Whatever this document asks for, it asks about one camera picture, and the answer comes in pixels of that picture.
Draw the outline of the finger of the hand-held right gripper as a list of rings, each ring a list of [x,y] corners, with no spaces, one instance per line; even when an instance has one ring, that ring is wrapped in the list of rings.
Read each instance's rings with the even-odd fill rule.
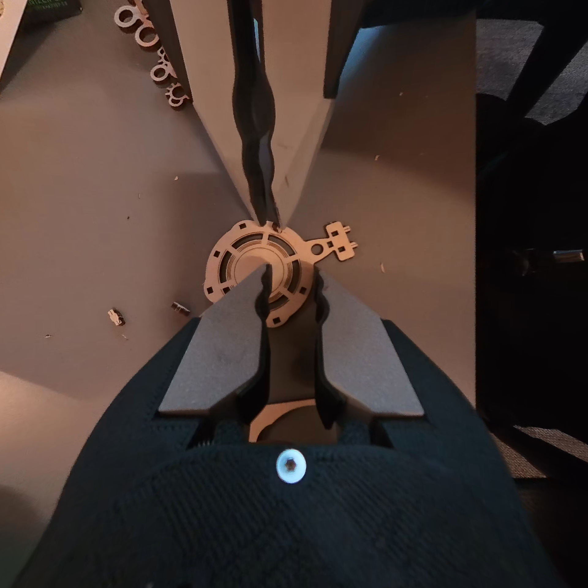
[[[260,150],[269,131],[250,1],[171,1],[195,109],[239,196],[269,219]]]
[[[265,71],[275,103],[272,193],[287,227],[332,113],[324,93],[331,1],[262,1]]]

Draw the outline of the dark box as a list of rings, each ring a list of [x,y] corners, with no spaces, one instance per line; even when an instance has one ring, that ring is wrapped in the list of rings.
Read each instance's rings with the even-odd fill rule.
[[[27,1],[20,27],[28,29],[42,24],[51,24],[81,14],[80,1]]]

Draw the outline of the round wooden model part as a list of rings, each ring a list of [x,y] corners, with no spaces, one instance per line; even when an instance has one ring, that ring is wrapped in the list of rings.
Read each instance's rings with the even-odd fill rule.
[[[326,236],[305,240],[290,228],[276,229],[242,220],[227,231],[209,255],[204,294],[216,303],[262,265],[272,267],[268,327],[283,326],[297,313],[310,294],[315,264],[330,254],[341,262],[355,256],[357,243],[342,222],[325,225]]]

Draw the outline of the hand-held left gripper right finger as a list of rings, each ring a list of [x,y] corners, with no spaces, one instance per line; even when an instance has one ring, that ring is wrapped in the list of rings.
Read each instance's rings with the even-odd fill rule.
[[[324,427],[423,418],[381,317],[323,271],[316,274],[315,295],[315,403]]]

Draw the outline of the white board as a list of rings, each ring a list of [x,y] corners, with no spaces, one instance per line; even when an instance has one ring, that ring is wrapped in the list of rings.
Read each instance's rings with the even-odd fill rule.
[[[27,1],[1,1],[1,76],[21,23]]]

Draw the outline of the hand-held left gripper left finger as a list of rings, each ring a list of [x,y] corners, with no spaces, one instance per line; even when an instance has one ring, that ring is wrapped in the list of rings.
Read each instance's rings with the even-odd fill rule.
[[[158,408],[163,416],[251,423],[270,388],[272,268],[260,264],[207,309]]]

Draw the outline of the black chair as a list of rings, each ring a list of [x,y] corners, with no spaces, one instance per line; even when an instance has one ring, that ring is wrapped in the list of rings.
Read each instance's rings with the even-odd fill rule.
[[[587,489],[587,1],[477,12],[476,403],[529,467]]]

